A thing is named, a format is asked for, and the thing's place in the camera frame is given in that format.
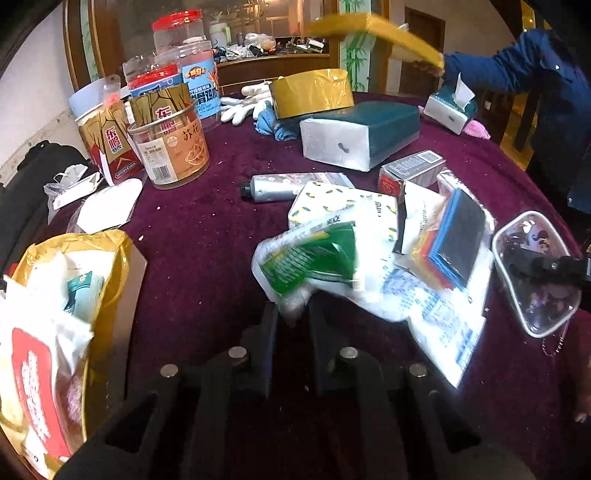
wooden door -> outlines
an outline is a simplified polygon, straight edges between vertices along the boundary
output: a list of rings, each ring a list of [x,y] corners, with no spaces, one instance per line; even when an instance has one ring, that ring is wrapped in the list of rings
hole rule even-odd
[[[422,38],[432,47],[443,51],[445,38],[445,20],[432,17],[418,10],[405,7],[404,21],[408,23],[408,30]],[[421,97],[428,97],[437,90],[439,79],[422,72],[412,64],[403,62],[400,73],[400,93],[409,93]]]

red lid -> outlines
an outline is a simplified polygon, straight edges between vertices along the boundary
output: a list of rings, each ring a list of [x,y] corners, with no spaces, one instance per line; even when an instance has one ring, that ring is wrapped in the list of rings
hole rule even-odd
[[[138,75],[136,78],[131,79],[127,82],[129,88],[134,89],[138,87],[143,87],[152,82],[157,82],[161,79],[165,79],[168,77],[172,77],[178,73],[178,67],[176,64],[166,65],[165,67],[161,67],[159,69],[151,70],[148,73],[143,73],[142,75]]]
[[[167,28],[178,27],[185,23],[191,23],[201,18],[201,10],[187,10],[162,17],[152,24],[152,31],[166,30]]]

velvet tablecloth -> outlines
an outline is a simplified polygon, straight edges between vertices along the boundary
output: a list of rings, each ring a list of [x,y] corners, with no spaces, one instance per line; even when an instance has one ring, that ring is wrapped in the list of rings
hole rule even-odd
[[[357,101],[369,99],[394,98],[357,96]],[[259,322],[266,298],[251,273],[252,254],[258,242],[287,229],[290,202],[247,203],[239,197],[239,185],[254,174],[338,170],[305,159],[299,141],[259,135],[250,119],[206,136],[208,171],[175,190],[157,190],[148,182],[131,221],[122,227],[148,260],[132,333],[129,388],[164,364],[203,363]],[[571,251],[576,249],[549,202],[497,145],[421,121],[419,139],[392,160],[425,149],[446,159],[499,226],[537,210],[559,229]],[[375,190],[378,170],[346,174],[356,187]],[[344,300],[330,302],[328,321],[353,345],[380,360],[424,359],[404,324],[387,323]],[[492,432],[538,478],[548,478],[574,435],[569,356],[544,356],[541,341],[527,336],[512,314],[495,273],[487,308],[483,335],[454,395],[476,427]],[[576,350],[580,336],[589,338],[589,323],[586,312],[575,315],[565,349]],[[230,429],[230,478],[336,478],[322,432],[340,422],[340,408],[347,417],[348,407],[324,403],[313,390],[305,322],[294,330],[280,325],[271,397],[264,408],[240,415],[239,432]],[[350,445],[357,444],[347,438],[343,444],[355,470]]]

green bamboo painting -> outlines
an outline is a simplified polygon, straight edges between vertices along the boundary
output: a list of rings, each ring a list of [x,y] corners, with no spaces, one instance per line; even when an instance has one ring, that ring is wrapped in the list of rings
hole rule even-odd
[[[371,0],[340,0],[341,12],[371,12]],[[368,89],[369,54],[366,34],[355,34],[340,45],[340,65],[347,70],[351,89],[354,92],[366,92]]]

hand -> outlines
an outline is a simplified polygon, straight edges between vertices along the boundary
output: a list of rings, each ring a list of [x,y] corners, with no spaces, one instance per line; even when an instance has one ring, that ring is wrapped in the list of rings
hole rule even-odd
[[[432,64],[430,64],[427,61],[414,61],[413,66],[418,68],[419,70],[422,70],[423,72],[427,72],[427,73],[433,75],[436,78],[443,77],[443,74],[445,73],[445,67],[440,69],[440,68],[434,67]]]

